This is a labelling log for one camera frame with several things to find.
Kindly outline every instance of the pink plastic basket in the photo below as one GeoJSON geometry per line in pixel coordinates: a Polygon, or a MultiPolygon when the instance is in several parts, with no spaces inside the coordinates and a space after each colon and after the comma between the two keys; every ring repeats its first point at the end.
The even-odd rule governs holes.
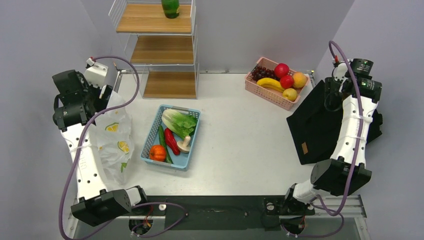
{"type": "MultiPolygon", "coordinates": [[[[268,58],[265,57],[261,57],[257,62],[256,62],[256,66],[262,66],[265,67],[267,69],[271,69],[274,70],[276,68],[276,66],[278,65],[278,63],[276,63],[275,61],[271,61],[268,58]]],[[[296,71],[290,69],[290,71],[288,72],[289,75],[293,75],[295,74],[296,71]]],[[[293,106],[293,104],[297,103],[299,101],[299,99],[301,98],[301,93],[302,90],[305,87],[302,88],[295,88],[297,91],[297,98],[295,101],[289,101],[287,99],[285,99],[283,97],[283,94],[279,91],[276,91],[274,89],[269,89],[269,88],[264,88],[261,87],[259,85],[256,84],[256,81],[253,80],[253,76],[252,76],[252,72],[248,72],[245,79],[245,89],[285,110],[290,110],[293,106]]],[[[306,81],[306,85],[307,86],[309,84],[309,82],[311,81],[311,79],[309,78],[309,76],[307,76],[307,81],[306,81]]]]}

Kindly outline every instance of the brown label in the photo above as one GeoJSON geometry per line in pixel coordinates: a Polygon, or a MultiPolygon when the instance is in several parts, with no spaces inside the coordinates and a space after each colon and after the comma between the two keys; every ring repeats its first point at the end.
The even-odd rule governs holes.
{"type": "Polygon", "coordinates": [[[306,142],[302,143],[303,154],[308,153],[308,148],[306,147],[306,142]]]}

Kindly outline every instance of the orange pumpkin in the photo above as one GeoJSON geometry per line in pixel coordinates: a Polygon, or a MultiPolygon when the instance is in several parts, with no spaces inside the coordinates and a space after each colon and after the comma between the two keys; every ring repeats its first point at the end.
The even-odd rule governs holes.
{"type": "Polygon", "coordinates": [[[150,148],[148,156],[151,160],[163,162],[167,158],[167,150],[162,145],[154,145],[150,148]]]}

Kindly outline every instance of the red apple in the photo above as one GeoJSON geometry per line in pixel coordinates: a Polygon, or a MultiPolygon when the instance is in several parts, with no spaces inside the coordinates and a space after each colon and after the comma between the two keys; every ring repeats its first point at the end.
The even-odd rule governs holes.
{"type": "Polygon", "coordinates": [[[274,73],[278,78],[282,78],[286,76],[287,74],[289,74],[289,71],[290,71],[289,66],[287,66],[287,64],[284,64],[284,63],[278,64],[274,69],[274,73]]]}
{"type": "Polygon", "coordinates": [[[295,83],[295,80],[290,75],[285,75],[279,80],[279,84],[281,84],[281,87],[283,89],[291,88],[294,83],[295,83]]]}

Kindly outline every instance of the bunch of grapes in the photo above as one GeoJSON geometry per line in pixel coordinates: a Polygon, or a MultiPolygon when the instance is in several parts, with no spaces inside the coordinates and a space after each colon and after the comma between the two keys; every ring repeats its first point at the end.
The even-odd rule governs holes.
{"type": "Polygon", "coordinates": [[[280,79],[276,76],[276,74],[274,73],[273,70],[271,69],[267,69],[266,67],[262,67],[257,65],[252,73],[251,73],[253,80],[258,81],[261,80],[263,78],[270,78],[270,79],[275,79],[277,81],[279,81],[280,79]]]}

